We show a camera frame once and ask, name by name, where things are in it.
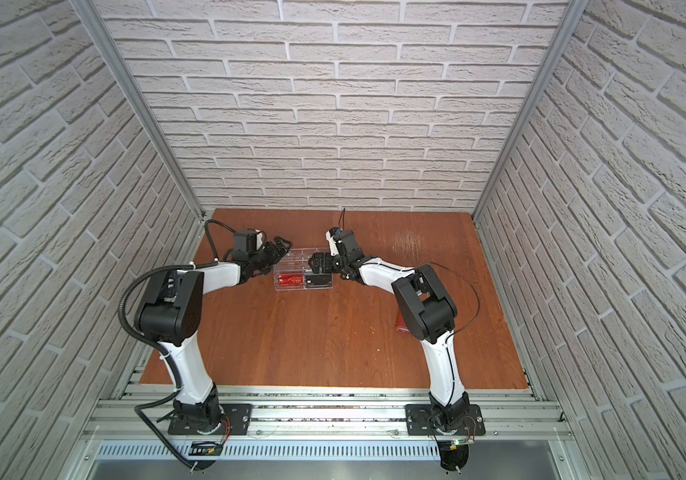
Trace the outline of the clear acrylic card organizer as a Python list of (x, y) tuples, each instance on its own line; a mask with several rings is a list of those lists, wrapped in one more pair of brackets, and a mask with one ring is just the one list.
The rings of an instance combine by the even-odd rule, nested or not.
[(280, 287), (277, 284), (276, 275), (279, 273), (302, 272), (303, 274), (312, 271), (309, 260), (314, 253), (319, 253), (319, 248), (298, 248), (291, 249), (276, 265), (273, 266), (274, 287), (278, 292), (299, 291), (299, 290), (325, 290), (325, 289), (306, 289), (305, 282), (298, 287)]

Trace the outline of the red leather card holder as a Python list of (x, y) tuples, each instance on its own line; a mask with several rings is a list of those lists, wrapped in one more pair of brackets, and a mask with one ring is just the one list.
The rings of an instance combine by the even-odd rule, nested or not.
[(395, 320), (395, 329), (401, 333), (408, 333), (409, 332), (409, 329), (406, 325), (406, 322), (405, 322), (403, 315), (402, 315), (400, 310), (397, 311), (396, 320)]

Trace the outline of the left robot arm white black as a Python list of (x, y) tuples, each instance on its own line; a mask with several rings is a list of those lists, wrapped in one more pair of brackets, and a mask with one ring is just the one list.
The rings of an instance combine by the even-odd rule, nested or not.
[(270, 274), (292, 248), (291, 241), (279, 236), (267, 240), (261, 230), (236, 231), (233, 237), (226, 261), (215, 258), (208, 264), (153, 273), (135, 320), (141, 336), (161, 347), (161, 359), (173, 380), (171, 422), (202, 432), (219, 427), (224, 417), (197, 339), (204, 296)]

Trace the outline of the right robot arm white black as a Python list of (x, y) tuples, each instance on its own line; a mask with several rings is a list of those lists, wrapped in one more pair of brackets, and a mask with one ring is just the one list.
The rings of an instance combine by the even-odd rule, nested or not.
[(354, 232), (331, 228), (327, 253), (315, 253), (315, 273), (337, 273), (344, 280), (377, 287), (394, 295), (410, 334), (420, 341), (430, 376), (429, 400), (434, 428), (451, 433), (460, 428), (470, 408), (459, 375), (454, 335), (457, 307), (429, 265), (403, 267), (367, 255)]

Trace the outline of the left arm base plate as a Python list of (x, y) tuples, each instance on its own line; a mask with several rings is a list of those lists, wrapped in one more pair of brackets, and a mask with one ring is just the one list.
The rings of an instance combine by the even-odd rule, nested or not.
[(252, 404), (220, 404), (213, 412), (182, 413), (175, 411), (170, 419), (167, 433), (170, 435), (216, 435), (225, 436), (230, 428), (231, 436), (247, 434), (253, 411)]

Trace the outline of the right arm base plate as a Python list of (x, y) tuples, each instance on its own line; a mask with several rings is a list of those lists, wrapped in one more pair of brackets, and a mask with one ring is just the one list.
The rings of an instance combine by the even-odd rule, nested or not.
[(481, 409), (476, 404), (461, 404), (442, 409), (429, 404), (407, 404), (404, 407), (409, 436), (484, 436), (486, 427)]

